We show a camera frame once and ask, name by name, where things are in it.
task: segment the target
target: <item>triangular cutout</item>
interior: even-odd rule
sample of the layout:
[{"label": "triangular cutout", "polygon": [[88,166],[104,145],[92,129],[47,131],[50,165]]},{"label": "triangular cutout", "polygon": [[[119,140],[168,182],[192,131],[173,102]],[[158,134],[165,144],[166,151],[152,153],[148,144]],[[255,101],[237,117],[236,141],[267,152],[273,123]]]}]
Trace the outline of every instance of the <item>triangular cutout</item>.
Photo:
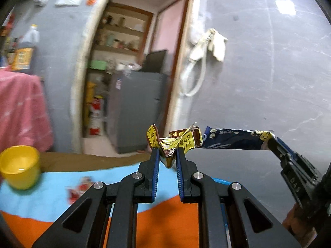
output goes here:
[{"label": "triangular cutout", "polygon": [[63,227],[77,233],[81,232],[91,203],[91,198],[85,199],[77,209],[63,221]]},{"label": "triangular cutout", "polygon": [[269,219],[249,199],[244,199],[244,205],[255,233],[272,228]]}]

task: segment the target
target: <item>yellow bottle label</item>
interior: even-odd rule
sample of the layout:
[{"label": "yellow bottle label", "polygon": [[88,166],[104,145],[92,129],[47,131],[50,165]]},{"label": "yellow bottle label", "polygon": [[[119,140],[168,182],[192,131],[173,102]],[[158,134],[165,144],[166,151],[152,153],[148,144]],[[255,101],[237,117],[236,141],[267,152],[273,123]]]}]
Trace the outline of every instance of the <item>yellow bottle label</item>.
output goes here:
[{"label": "yellow bottle label", "polygon": [[16,50],[12,71],[29,69],[33,52],[33,48],[24,48]]}]

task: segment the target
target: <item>tiled floor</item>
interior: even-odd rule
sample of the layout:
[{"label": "tiled floor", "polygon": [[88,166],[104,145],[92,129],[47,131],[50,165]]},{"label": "tiled floor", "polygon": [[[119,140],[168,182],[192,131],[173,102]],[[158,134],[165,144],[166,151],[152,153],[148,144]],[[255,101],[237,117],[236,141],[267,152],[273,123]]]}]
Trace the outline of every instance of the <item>tiled floor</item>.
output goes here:
[{"label": "tiled floor", "polygon": [[96,155],[102,157],[129,157],[137,154],[137,152],[117,154],[106,135],[96,135],[83,138],[83,148],[84,153],[87,155]]}]

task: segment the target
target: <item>white hose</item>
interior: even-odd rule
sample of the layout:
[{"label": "white hose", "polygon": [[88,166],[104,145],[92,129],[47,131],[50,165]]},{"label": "white hose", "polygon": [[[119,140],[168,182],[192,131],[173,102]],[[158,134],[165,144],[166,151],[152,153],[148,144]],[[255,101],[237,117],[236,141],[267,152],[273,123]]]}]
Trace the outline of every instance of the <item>white hose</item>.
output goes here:
[{"label": "white hose", "polygon": [[194,65],[196,64],[197,61],[196,60],[190,60],[190,63],[187,65],[185,71],[182,74],[182,81],[181,81],[182,82],[182,85],[181,85],[181,88],[182,88],[182,93],[186,97],[192,97],[195,94],[197,94],[197,92],[200,90],[200,88],[202,86],[202,83],[204,81],[205,74],[206,74],[207,50],[208,50],[208,44],[206,44],[204,46],[204,54],[202,56],[202,61],[201,61],[200,77],[199,77],[199,79],[198,79],[197,84],[195,85],[195,87],[191,91],[189,91],[189,92],[186,92],[186,90],[187,90],[187,79],[188,79],[188,77],[189,77],[191,71],[193,70]]}]

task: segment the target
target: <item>black monitor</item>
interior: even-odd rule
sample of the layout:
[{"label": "black monitor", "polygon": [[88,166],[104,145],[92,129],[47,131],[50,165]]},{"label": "black monitor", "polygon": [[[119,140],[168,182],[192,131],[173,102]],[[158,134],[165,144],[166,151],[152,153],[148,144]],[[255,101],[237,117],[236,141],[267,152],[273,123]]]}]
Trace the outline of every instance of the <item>black monitor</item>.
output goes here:
[{"label": "black monitor", "polygon": [[151,52],[146,55],[141,72],[160,73],[168,50]]}]

